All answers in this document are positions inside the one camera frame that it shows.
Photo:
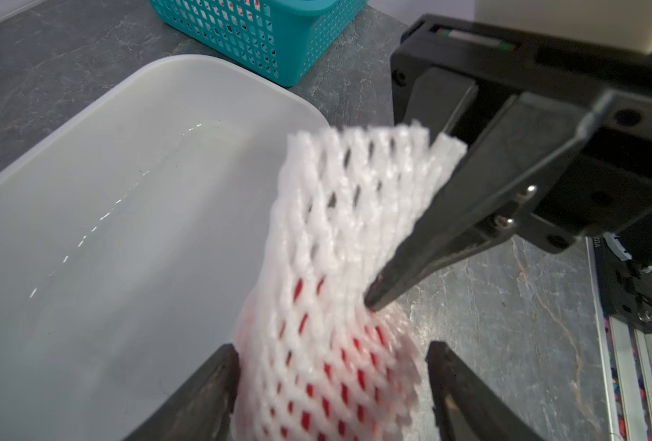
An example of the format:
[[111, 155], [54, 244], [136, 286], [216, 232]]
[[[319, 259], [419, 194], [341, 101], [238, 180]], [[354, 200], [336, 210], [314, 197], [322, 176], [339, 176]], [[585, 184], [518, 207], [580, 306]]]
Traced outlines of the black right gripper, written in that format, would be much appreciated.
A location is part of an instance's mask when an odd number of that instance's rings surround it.
[[467, 152], [366, 307], [513, 235], [560, 253], [613, 233], [652, 266], [652, 54], [425, 15], [390, 66], [395, 121]]

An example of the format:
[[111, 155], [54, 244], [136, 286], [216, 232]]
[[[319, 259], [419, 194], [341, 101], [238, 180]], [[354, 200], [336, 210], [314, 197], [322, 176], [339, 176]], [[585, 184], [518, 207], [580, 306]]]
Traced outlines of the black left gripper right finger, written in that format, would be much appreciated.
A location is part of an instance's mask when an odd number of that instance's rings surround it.
[[426, 363], [441, 440], [539, 440], [445, 342], [432, 341]]

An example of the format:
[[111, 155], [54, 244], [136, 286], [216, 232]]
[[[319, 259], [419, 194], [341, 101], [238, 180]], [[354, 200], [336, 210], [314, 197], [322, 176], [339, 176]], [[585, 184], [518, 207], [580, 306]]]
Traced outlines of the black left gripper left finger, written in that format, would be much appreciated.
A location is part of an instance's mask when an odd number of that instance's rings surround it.
[[227, 440], [241, 368], [232, 344], [212, 354], [127, 440]]

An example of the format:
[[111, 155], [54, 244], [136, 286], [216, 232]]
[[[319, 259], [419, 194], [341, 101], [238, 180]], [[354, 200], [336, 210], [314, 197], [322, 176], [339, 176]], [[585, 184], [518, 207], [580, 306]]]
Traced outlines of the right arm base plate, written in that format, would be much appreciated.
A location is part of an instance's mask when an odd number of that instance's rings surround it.
[[604, 312], [652, 334], [652, 274], [635, 261], [613, 233], [592, 240], [599, 298]]

